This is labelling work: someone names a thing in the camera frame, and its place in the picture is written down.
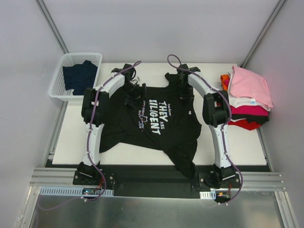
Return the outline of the white t shirt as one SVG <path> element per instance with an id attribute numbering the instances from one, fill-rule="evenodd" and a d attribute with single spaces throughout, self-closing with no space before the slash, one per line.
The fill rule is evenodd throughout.
<path id="1" fill-rule="evenodd" d="M 234 108 L 260 106 L 268 112 L 274 108 L 267 82 L 262 76 L 233 66 L 231 72 L 220 76 L 220 81 Z"/>

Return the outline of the red t shirt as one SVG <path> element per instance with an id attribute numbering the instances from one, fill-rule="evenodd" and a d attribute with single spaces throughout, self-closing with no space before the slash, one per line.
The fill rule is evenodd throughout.
<path id="1" fill-rule="evenodd" d="M 249 131 L 252 131 L 254 129 L 257 129 L 261 126 L 261 124 L 258 124 L 256 122 L 248 122 L 246 119 L 243 119 L 243 120 L 238 120 L 238 121 L 230 121 L 228 123 L 228 125 L 234 125 L 234 126 L 238 126 L 238 127 L 241 127 L 243 129 L 246 129 L 246 130 L 249 130 Z"/>

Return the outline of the magenta t shirt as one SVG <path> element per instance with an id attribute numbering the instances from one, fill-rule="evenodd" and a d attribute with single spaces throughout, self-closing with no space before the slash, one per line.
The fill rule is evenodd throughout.
<path id="1" fill-rule="evenodd" d="M 232 114 L 268 116 L 268 113 L 271 110 L 263 104 L 260 104 L 259 102 L 255 101 L 253 98 L 236 98 L 229 91 L 227 92 Z"/>

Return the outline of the white plastic laundry basket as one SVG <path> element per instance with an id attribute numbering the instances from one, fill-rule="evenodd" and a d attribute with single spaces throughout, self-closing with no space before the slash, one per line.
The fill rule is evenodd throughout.
<path id="1" fill-rule="evenodd" d="M 96 52 L 75 52 L 64 54 L 54 72 L 51 85 L 48 91 L 49 96 L 52 98 L 58 98 L 62 101 L 82 100 L 84 95 L 73 95 L 73 90 L 65 89 L 62 67 L 72 67 L 76 64 L 82 64 L 85 60 L 91 61 L 94 65 L 98 67 L 94 83 L 95 87 L 101 69 L 102 57 L 102 54 Z"/>

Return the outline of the pink t shirt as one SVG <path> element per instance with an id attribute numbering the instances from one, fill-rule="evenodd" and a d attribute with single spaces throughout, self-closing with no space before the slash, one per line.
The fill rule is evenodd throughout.
<path id="1" fill-rule="evenodd" d="M 244 68 L 233 66 L 229 92 L 235 98 L 250 98 L 263 104 L 268 109 L 274 108 L 266 80 Z"/>

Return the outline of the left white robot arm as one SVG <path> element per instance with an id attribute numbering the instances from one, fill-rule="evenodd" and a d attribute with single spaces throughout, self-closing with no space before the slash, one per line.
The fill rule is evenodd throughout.
<path id="1" fill-rule="evenodd" d="M 110 97 L 119 88 L 125 92 L 125 104 L 145 97 L 146 84 L 140 86 L 133 83 L 136 75 L 135 67 L 139 64 L 141 64 L 140 60 L 132 65 L 125 64 L 122 69 L 115 68 L 111 71 L 109 78 L 96 89 L 87 88 L 85 90 L 81 116 L 86 124 L 86 144 L 77 171 L 84 175 L 84 179 L 91 185 L 97 184 L 102 175 L 97 165 L 100 162 L 99 146 L 105 124 L 105 114 L 110 105 Z"/>

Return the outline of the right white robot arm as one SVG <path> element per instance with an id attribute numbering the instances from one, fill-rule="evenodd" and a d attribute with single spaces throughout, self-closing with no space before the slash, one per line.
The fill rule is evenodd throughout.
<path id="1" fill-rule="evenodd" d="M 177 68 L 177 73 L 181 82 L 182 99 L 189 99 L 187 92 L 191 88 L 202 96 L 202 117 L 212 135 L 215 151 L 214 171 L 207 174 L 203 181 L 211 188 L 223 188 L 236 175 L 228 145 L 228 122 L 232 117 L 228 93 L 224 90 L 219 91 L 208 83 L 198 67 L 189 68 L 187 64 L 181 64 Z"/>

